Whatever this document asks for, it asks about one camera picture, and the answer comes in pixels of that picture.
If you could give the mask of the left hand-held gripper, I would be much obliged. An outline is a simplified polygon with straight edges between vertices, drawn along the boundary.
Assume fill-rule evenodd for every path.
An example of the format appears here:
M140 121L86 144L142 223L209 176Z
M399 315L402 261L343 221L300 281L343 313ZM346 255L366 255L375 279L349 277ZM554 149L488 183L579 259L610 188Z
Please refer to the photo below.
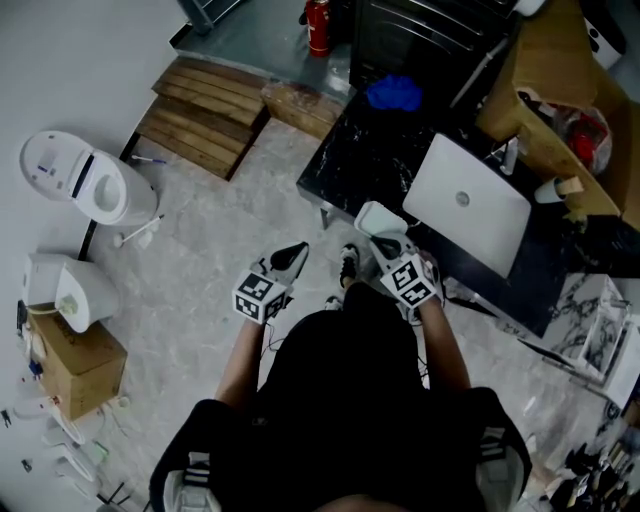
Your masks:
M240 274L232 291L233 310L266 324L286 307L308 255L307 242L265 252Z

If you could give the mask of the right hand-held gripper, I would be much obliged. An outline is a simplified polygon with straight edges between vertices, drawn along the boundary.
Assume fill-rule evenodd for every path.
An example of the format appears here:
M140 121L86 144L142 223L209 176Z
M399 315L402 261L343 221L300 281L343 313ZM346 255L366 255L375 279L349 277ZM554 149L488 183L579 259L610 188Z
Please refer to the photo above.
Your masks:
M381 283L398 302L410 324L421 324L419 307L429 300L444 304L441 285L431 275L413 242L401 232L383 232L369 240L374 258L382 272ZM392 259L389 254L399 254Z

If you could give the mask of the person's right hand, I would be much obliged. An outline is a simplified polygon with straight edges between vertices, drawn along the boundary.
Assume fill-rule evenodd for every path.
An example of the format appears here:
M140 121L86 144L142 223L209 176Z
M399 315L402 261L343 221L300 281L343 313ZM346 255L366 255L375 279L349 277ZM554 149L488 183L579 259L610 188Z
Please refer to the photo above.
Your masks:
M431 275L431 280L433 282L434 285L440 286L441 285L441 273L440 270L438 268L438 264L437 264L437 260L426 250L422 250L420 249L418 251L422 261L424 262L424 264L426 265L430 275Z

